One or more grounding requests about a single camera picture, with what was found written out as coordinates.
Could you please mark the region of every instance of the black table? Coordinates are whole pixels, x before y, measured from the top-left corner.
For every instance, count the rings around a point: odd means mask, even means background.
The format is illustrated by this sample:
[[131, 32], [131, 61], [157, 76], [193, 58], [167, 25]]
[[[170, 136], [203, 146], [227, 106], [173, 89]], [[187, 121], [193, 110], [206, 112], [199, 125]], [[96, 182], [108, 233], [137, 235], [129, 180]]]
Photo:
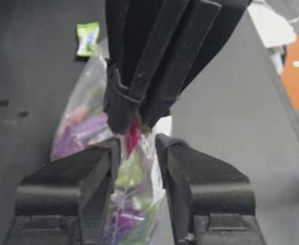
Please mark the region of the black table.
[[[0, 0], [0, 244], [22, 178], [48, 162], [54, 133], [84, 62], [75, 25], [102, 22], [104, 1]], [[28, 110], [28, 117], [20, 111]]]
[[[48, 162], [52, 136], [84, 62], [75, 24], [100, 21], [102, 0], [0, 0], [0, 244], [20, 179]], [[299, 144], [278, 77], [249, 16], [174, 108], [174, 135], [249, 174], [272, 245], [299, 245]], [[28, 110], [28, 117], [19, 112]], [[165, 226], [169, 215], [165, 211]], [[161, 231], [154, 244], [170, 244]]]

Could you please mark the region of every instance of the green item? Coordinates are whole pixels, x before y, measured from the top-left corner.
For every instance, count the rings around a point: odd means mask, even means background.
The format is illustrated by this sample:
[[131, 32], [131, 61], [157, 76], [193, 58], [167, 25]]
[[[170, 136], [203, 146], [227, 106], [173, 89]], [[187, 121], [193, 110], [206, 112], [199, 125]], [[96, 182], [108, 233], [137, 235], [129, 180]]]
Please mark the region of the green item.
[[92, 22], [88, 24], [78, 24], [76, 35], [79, 40], [79, 48], [76, 55], [83, 57], [92, 56], [98, 51], [100, 24], [98, 22]]

